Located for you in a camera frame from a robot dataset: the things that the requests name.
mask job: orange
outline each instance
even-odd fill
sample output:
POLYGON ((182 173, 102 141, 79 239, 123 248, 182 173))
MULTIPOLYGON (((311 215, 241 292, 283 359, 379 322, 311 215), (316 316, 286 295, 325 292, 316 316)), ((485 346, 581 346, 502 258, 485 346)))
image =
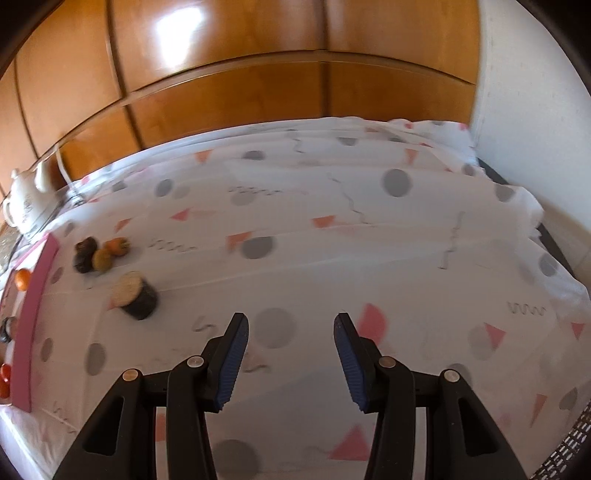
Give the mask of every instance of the orange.
POLYGON ((2 364, 2 366, 0 367, 0 377, 5 381, 5 382, 10 382, 10 373, 12 371, 12 367, 8 364, 2 364))
POLYGON ((10 385, 6 382, 0 382, 0 398, 6 399, 10 397, 10 385))
POLYGON ((29 288, 29 282, 31 281, 31 272, 26 268, 17 270, 14 275, 14 283, 20 291, 26 291, 29 288))

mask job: white wall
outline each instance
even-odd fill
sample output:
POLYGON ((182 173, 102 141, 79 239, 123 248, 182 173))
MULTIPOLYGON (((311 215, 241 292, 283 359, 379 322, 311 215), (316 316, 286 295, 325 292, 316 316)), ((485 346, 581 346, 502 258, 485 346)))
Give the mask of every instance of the white wall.
POLYGON ((478 156, 547 210, 548 230, 591 286, 591 97, 552 35, 517 0, 479 0, 478 156))

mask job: round pastry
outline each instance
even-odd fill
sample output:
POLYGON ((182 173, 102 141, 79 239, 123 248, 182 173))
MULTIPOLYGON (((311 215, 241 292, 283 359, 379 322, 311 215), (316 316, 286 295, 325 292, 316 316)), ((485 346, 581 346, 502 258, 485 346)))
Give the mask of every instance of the round pastry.
POLYGON ((117 281, 111 300, 136 320, 144 320, 158 306, 158 293, 139 272, 132 271, 117 281))

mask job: gray circle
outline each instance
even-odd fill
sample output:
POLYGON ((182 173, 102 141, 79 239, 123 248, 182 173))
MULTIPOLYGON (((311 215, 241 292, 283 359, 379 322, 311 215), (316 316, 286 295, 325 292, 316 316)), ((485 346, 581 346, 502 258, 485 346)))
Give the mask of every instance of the gray circle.
POLYGON ((513 198, 515 195, 515 190, 513 190, 508 185, 495 185, 495 195, 501 202, 508 202, 513 198))
POLYGON ((157 197, 166 197, 174 186, 174 182, 170 179, 160 180, 154 189, 154 195, 157 197))
POLYGON ((394 359, 391 356, 385 355, 380 357, 378 363, 380 364, 380 366, 384 368, 392 368, 396 366, 396 359, 394 359))
POLYGON ((123 180, 118 181, 117 183, 113 184, 113 186, 111 187, 113 192, 118 192, 118 191, 126 189, 126 188, 127 188, 127 184, 123 180))
POLYGON ((64 273, 64 267, 58 267, 58 269, 53 272, 53 275, 51 276, 51 278, 49 279, 49 282, 53 285, 54 283, 57 283, 59 281, 59 279, 61 278, 61 276, 64 273))
POLYGON ((549 253, 542 255, 538 264, 540 270, 546 275, 546 277, 552 277, 553 275, 556 275, 556 272, 558 271, 558 262, 549 253))
POLYGON ((251 260, 266 257, 275 248, 275 238, 272 236, 259 236, 242 242, 242 255, 251 260))
POLYGON ((126 382, 133 382, 133 380, 138 378, 138 376, 139 376, 139 373, 135 368, 130 368, 129 370, 126 370, 125 372, 123 372, 123 375, 121 375, 123 380, 125 380, 126 382))
POLYGON ((242 154, 245 160, 265 160, 265 152, 261 150, 250 150, 242 154))
POLYGON ((266 309, 254 319, 254 335, 256 341, 267 348, 282 348, 295 337, 296 321, 283 309, 266 309))
POLYGON ((392 197, 404 197, 413 186, 408 173, 398 168, 388 170, 382 178, 384 190, 392 197))
POLYGON ((107 354, 105 352, 105 347, 100 343, 91 343, 86 351, 86 373, 91 377, 100 374, 105 366, 106 360, 107 354))
POLYGON ((41 361, 47 362, 49 357, 51 357, 51 353, 53 352, 53 340, 51 338, 46 338, 41 346, 41 361))
POLYGON ((464 175, 468 175, 469 177, 474 177, 476 175, 476 169, 474 168, 473 165, 470 165, 469 163, 465 163, 464 166, 462 167, 462 173, 464 175))
POLYGON ((177 199, 177 200, 185 198, 189 194, 190 190, 191 190, 191 187, 189 185, 181 185, 181 186, 177 187, 176 190, 174 191, 173 198, 177 199))
POLYGON ((234 195, 232 195, 230 202, 232 202, 232 204, 236 205, 237 207, 241 207, 254 202, 255 198, 256 192, 253 192, 252 190, 244 190, 243 192, 236 192, 234 195))
POLYGON ((579 397, 579 391, 577 390, 576 387, 574 387, 572 390, 570 390, 564 397, 562 397, 562 399, 560 400, 560 403, 558 404, 558 408, 560 410, 572 410, 575 406, 575 404, 577 403, 577 399, 579 397))
POLYGON ((450 368, 450 369, 455 370, 456 372, 458 372, 462 376, 462 378, 464 380, 466 380, 466 383, 468 385, 472 386, 472 374, 466 368, 465 365, 463 365, 463 364, 451 364, 451 365, 448 365, 447 368, 450 368))
POLYGON ((443 373, 443 378, 445 378, 448 382, 458 382, 460 380, 460 374, 455 370, 445 370, 443 373))
POLYGON ((352 147, 358 142, 357 138, 352 137, 337 137, 337 140, 347 147, 352 147))
POLYGON ((240 440, 223 440, 213 446, 213 463, 224 480, 252 480, 261 471, 256 450, 240 440))
POLYGON ((203 359, 202 356, 191 356, 187 359, 187 365, 190 368, 198 368, 200 366, 202 366, 205 363, 205 360, 203 359))
POLYGON ((72 233, 72 230, 76 227, 76 224, 74 222, 68 222, 66 224, 66 228, 64 229, 64 237, 67 237, 68 235, 70 235, 72 233))

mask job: small pumpkin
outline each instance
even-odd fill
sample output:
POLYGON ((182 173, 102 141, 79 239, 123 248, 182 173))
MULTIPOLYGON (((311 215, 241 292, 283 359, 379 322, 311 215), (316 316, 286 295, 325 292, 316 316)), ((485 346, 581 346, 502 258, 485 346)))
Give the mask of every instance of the small pumpkin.
POLYGON ((99 248, 94 255, 92 255, 93 268, 101 273, 107 272, 113 266, 113 257, 106 248, 99 248))
POLYGON ((130 246, 131 244, 129 243, 129 240, 124 236, 113 238, 103 244, 103 248, 106 248, 114 257, 123 257, 124 255, 127 255, 130 246))
POLYGON ((26 291, 29 288, 29 282, 31 281, 31 271, 26 268, 17 270, 14 275, 14 284, 17 286, 19 291, 26 291))

